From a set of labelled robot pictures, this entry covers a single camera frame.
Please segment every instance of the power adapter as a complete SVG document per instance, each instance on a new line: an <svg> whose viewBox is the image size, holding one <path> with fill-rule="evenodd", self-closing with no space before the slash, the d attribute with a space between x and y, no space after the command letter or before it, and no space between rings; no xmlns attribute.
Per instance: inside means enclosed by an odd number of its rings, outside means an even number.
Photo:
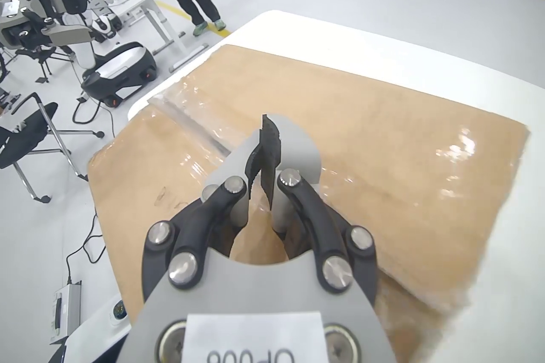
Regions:
<svg viewBox="0 0 545 363"><path fill-rule="evenodd" d="M60 343L80 326L81 281L68 283L53 295L49 344Z"/></svg>

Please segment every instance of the silver screw head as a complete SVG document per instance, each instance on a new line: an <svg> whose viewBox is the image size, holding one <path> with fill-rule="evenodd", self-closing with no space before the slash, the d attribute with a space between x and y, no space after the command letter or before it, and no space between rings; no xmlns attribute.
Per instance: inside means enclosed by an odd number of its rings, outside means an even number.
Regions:
<svg viewBox="0 0 545 363"><path fill-rule="evenodd" d="M301 182L301 174L293 168L287 168L280 173L280 182L285 186L296 186Z"/></svg>
<svg viewBox="0 0 545 363"><path fill-rule="evenodd" d="M354 227L350 232L350 238L352 238L352 242L356 247L362 251L373 246L373 237L364 227Z"/></svg>
<svg viewBox="0 0 545 363"><path fill-rule="evenodd" d="M153 244L162 244L169 238L171 227L166 221L159 221L148 230L148 240Z"/></svg>
<svg viewBox="0 0 545 363"><path fill-rule="evenodd" d="M244 188L244 180L240 176L231 176L224 182L224 187L229 193L240 193Z"/></svg>
<svg viewBox="0 0 545 363"><path fill-rule="evenodd" d="M157 346L160 363L180 363L181 351L184 347L185 321L172 324L159 338Z"/></svg>
<svg viewBox="0 0 545 363"><path fill-rule="evenodd" d="M215 192L217 189L218 189L218 186L216 184L205 186L201 193L201 198L203 202L208 201L208 198L212 196L212 193Z"/></svg>
<svg viewBox="0 0 545 363"><path fill-rule="evenodd" d="M333 255L325 260L322 271L325 281L335 289L347 289L352 280L354 280L350 264L344 258L337 255Z"/></svg>
<svg viewBox="0 0 545 363"><path fill-rule="evenodd" d="M169 279L175 286L187 285L197 273L197 259L191 252L177 254L169 265Z"/></svg>
<svg viewBox="0 0 545 363"><path fill-rule="evenodd" d="M329 363L358 363L359 351L355 338L343 326L324 327Z"/></svg>

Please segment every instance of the white floor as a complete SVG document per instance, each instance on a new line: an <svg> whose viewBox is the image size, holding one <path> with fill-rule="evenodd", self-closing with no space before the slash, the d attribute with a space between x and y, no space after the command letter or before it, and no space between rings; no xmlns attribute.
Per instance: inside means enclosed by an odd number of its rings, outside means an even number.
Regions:
<svg viewBox="0 0 545 363"><path fill-rule="evenodd" d="M174 0L161 1L176 6ZM543 0L214 1L232 31L263 11L280 9L434 48L545 87L541 58ZM189 21L169 11L165 15L176 28L188 33L185 40L189 46L195 42ZM151 49L161 42L146 20L122 31L121 38L138 40ZM214 44L219 40L218 35L207 32L199 42ZM167 68L176 58L174 46L157 56L160 80L169 76ZM37 91L44 102L59 103L54 118L58 128L79 128L71 120L80 93L76 76L69 64L53 61L50 67L54 73L51 83L38 85L33 81L40 75L39 65L20 57L9 65L11 74L2 88L23 96ZM116 131L126 124L130 104L129 101L113 111ZM90 102L85 104L78 118L90 116L94 107ZM15 117L4 115L0 126L10 128L33 110L35 105L29 103ZM66 137L68 148L82 168L111 139L106 112L101 110L90 127L103 130L105 139ZM55 145L51 137L43 147L48 145ZM81 245L89 231L93 200L86 182L74 176L60 154L29 156L21 161L21 167L37 193L49 194L52 201L49 205L32 201L13 168L0 171L4 224L0 232L0 343L5 361L47 361L55 350L47 345L52 294L66 283L64 258ZM90 244L93 256L98 255L102 245L100 239ZM117 291L117 285L107 254L98 264L91 265L81 252L71 257L70 264L72 279L83 283L81 314L85 320Z"/></svg>

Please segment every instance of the white table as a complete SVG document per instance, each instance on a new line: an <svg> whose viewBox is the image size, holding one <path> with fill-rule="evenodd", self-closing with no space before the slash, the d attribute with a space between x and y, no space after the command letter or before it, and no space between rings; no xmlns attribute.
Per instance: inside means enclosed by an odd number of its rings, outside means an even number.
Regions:
<svg viewBox="0 0 545 363"><path fill-rule="evenodd" d="M372 77L526 124L531 135L469 292L470 305L453 321L430 361L545 361L545 89L422 46L269 11L135 102L129 118L227 43Z"/></svg>
<svg viewBox="0 0 545 363"><path fill-rule="evenodd" d="M181 41L181 38L183 37L183 35L185 35L185 32L177 33L174 30L174 28L169 23L169 21L162 13L161 9L159 9L159 6L155 3L154 0L116 0L114 3L109 4L108 7L118 17L121 17L122 15L125 15L138 8L142 8L144 15L146 15L147 19L150 21L150 23L152 23L153 27L156 29L156 31L164 41L164 44L162 46L152 51L153 55L156 55L157 53L164 50L164 48L166 48L167 46L176 42L178 48L185 57L170 67L169 70L171 73L173 73L181 66L185 65L185 63L189 62L189 60L194 58L197 54L208 48L208 44L205 43L197 46L197 48L191 51L188 51L183 42ZM170 38L165 34L161 26L158 25L157 21L155 21L155 18L152 15L152 11L155 12L155 15L157 15L157 18L159 19L167 33L170 35Z"/></svg>

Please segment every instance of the paper label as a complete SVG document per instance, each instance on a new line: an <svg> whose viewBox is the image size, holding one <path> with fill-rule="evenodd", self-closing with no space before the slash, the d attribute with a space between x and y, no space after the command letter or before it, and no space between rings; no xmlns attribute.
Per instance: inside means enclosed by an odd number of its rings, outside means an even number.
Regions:
<svg viewBox="0 0 545 363"><path fill-rule="evenodd" d="M321 314L190 314L181 363L328 363Z"/></svg>

